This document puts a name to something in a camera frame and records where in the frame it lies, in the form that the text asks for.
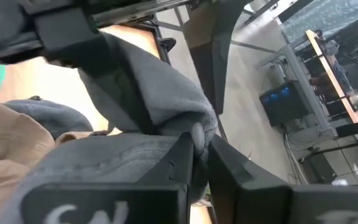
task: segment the white floor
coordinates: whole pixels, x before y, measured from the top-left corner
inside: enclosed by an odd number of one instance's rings
[[[270,50],[278,50],[285,45],[278,24],[269,14],[242,28],[241,24],[247,18],[248,15],[241,15],[232,40]],[[157,19],[178,25],[173,10],[157,14]],[[174,37],[177,40],[177,45],[169,52],[172,66],[199,84],[183,34],[163,27],[160,29],[163,37]],[[282,135],[270,127],[259,101],[261,90],[270,86],[270,80],[266,78],[269,67],[256,70],[254,65],[268,55],[270,54],[260,50],[231,44],[221,121],[231,145],[264,169],[294,184],[294,179],[288,179],[293,171]]]

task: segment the beige jacket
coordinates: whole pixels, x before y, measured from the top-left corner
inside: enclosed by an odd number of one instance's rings
[[[56,144],[87,136],[89,133],[66,133],[54,142],[31,117],[0,104],[0,210],[20,180]]]

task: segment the tiled floor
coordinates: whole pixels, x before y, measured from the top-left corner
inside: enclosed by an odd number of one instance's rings
[[[157,18],[177,25],[174,11],[157,14]],[[247,18],[248,15],[241,15],[232,40],[270,50],[278,50],[285,45],[278,24],[269,14],[243,28],[242,21]],[[177,40],[177,45],[169,52],[172,66],[199,84],[183,34],[163,27],[161,33],[163,37],[174,37]],[[293,172],[282,135],[270,127],[259,101],[261,90],[270,86],[270,80],[266,78],[269,68],[256,70],[254,65],[268,55],[263,51],[231,44],[221,121],[230,144],[264,169],[288,181],[288,174]]]

